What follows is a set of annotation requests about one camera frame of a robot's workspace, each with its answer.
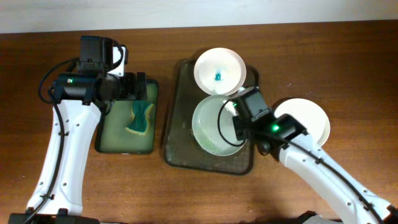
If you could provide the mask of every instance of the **wire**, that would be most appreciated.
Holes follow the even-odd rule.
[[[65,69],[65,71],[66,71],[66,72],[72,72],[73,69],[76,68],[76,62],[77,62],[77,60],[71,62],[71,63],[68,65],[67,69]]]
[[[119,58],[119,60],[118,60],[116,63],[114,63],[114,64],[112,65],[113,68],[117,68],[117,67],[119,67],[119,65],[122,63],[124,52],[123,52],[122,47],[119,45],[119,42],[117,42],[116,40],[112,40],[112,41],[114,42],[115,46],[118,48],[118,50],[119,50],[119,52],[120,52],[120,58]]]
[[[224,107],[225,107],[226,104],[227,104],[228,102],[230,102],[230,101],[231,101],[231,99],[226,100],[225,103],[221,106],[220,112],[218,112],[218,117],[217,117],[217,128],[218,128],[218,132],[219,132],[220,136],[224,139],[225,142],[227,142],[228,144],[230,144],[230,145],[232,145],[232,146],[235,146],[235,147],[241,147],[241,146],[244,145],[244,143],[246,143],[246,140],[244,140],[244,141],[243,141],[242,143],[240,143],[240,144],[233,144],[233,143],[229,142],[229,141],[223,136],[223,133],[221,133],[221,128],[220,128],[221,112],[223,112]]]
[[[67,64],[67,63],[69,63],[69,62],[75,63],[75,62],[78,61],[78,60],[79,60],[78,57],[77,57],[77,58],[72,58],[72,59],[66,60],[66,61],[64,61],[64,62],[62,62],[62,63],[60,63],[60,64],[54,66],[53,68],[51,68],[51,69],[43,76],[43,78],[42,78],[42,80],[40,81],[40,84],[39,84],[39,98],[40,98],[44,103],[51,104],[51,101],[44,99],[43,96],[42,96],[42,86],[43,86],[44,81],[47,79],[47,77],[48,77],[52,72],[54,72],[57,68],[61,67],[62,65],[65,65],[65,64]]]
[[[51,179],[51,183],[50,183],[49,189],[47,190],[47,193],[45,195],[41,196],[43,198],[43,200],[36,207],[36,209],[33,210],[32,214],[30,214],[30,216],[24,221],[24,224],[28,224],[35,217],[35,215],[40,211],[40,209],[42,209],[42,207],[45,205],[47,200],[49,198],[52,198],[51,197],[51,193],[52,193],[52,190],[53,190],[54,185],[56,183],[56,180],[57,180],[57,177],[58,177],[58,172],[59,172],[59,169],[60,169],[61,160],[62,160],[63,143],[65,141],[65,128],[63,126],[63,120],[62,120],[62,115],[61,115],[60,109],[58,108],[58,105],[56,104],[56,102],[54,100],[54,96],[53,96],[53,94],[51,92],[51,89],[48,90],[48,93],[49,93],[49,96],[50,96],[50,99],[51,99],[51,103],[52,103],[52,105],[53,105],[53,107],[55,109],[55,112],[57,114],[58,122],[60,124],[60,129],[61,129],[61,132],[60,132],[60,135],[61,135],[60,147],[59,147],[59,150],[58,150],[57,162],[55,164],[54,173],[53,173],[53,176],[52,176],[52,179]]]
[[[330,166],[329,164],[327,164],[326,162],[324,162],[322,159],[320,159],[320,158],[318,158],[317,156],[315,156],[314,154],[312,154],[310,151],[308,151],[308,150],[306,150],[304,147],[302,147],[301,145],[299,145],[299,144],[297,144],[297,143],[295,143],[295,142],[292,142],[292,141],[289,141],[289,140],[286,140],[286,139],[284,139],[284,138],[281,138],[281,137],[278,137],[278,136],[275,136],[275,135],[271,135],[271,134],[268,134],[268,133],[264,133],[264,132],[254,132],[254,134],[260,134],[260,135],[263,135],[263,136],[265,136],[265,137],[267,137],[267,138],[269,138],[269,139],[273,139],[273,140],[276,140],[276,141],[281,141],[281,142],[284,142],[284,143],[286,143],[286,144],[291,144],[291,145],[293,145],[293,146],[295,146],[295,147],[297,147],[298,149],[300,149],[301,151],[303,151],[304,153],[306,153],[307,155],[309,155],[311,158],[313,158],[313,159],[315,159],[315,161],[317,162],[317,163],[320,163],[320,164],[322,164],[323,166],[325,166],[327,169],[329,169],[330,171],[332,171],[332,173],[334,173],[335,175],[337,175],[358,197],[359,197],[359,200],[360,201],[362,201],[364,204],[365,204],[365,206],[366,206],[366,208],[369,210],[369,211],[371,211],[371,213],[373,214],[373,216],[376,218],[376,220],[380,223],[380,224],[383,224],[384,222],[383,222],[383,220],[382,220],[382,218],[379,216],[379,214],[377,214],[377,212],[375,211],[375,209],[373,208],[373,205],[371,204],[371,203],[369,203],[363,196],[362,196],[362,194],[352,185],[352,183],[351,182],[349,182],[342,174],[340,174],[335,168],[333,168],[332,166]]]

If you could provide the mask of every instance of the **green tray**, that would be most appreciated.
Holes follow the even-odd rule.
[[[102,153],[149,154],[154,150],[156,107],[159,84],[147,80],[147,101],[154,104],[149,113],[149,130],[145,136],[130,133],[126,126],[131,123],[132,101],[115,101],[108,115],[101,115],[95,150]]]

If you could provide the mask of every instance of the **wood grain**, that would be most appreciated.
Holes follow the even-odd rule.
[[[0,35],[1,223],[11,212],[25,210],[49,143],[52,110],[37,97],[37,85],[49,68],[79,54],[83,34],[126,44],[126,70],[145,71],[160,83],[155,151],[107,155],[92,144],[84,216],[103,222],[238,223],[313,210],[337,218],[271,157],[256,154],[253,171],[244,177],[164,162],[160,137],[174,68],[212,47],[232,49],[256,67],[270,105],[287,97],[318,103],[331,122],[325,150],[362,184],[398,205],[398,21],[6,34]]]

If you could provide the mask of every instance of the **white bowl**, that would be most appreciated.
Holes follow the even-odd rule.
[[[305,99],[291,99],[280,104],[275,110],[275,117],[289,114],[307,128],[307,131],[323,146],[330,134],[329,118],[316,103]]]
[[[223,140],[218,132],[217,118],[221,106],[228,100],[228,96],[214,95],[202,100],[195,108],[192,117],[192,131],[199,145],[210,154],[216,156],[229,156],[238,152],[242,147],[231,146]],[[233,144],[242,141],[236,139],[232,117],[237,112],[229,102],[221,112],[220,129],[223,136]]]
[[[246,66],[234,51],[215,48],[206,51],[198,58],[193,75],[205,93],[228,96],[243,85]]]

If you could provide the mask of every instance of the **green sponge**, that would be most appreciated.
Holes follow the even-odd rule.
[[[126,130],[140,135],[146,135],[149,129],[149,112],[154,107],[152,103],[145,100],[132,102],[131,114],[132,122],[127,125]]]

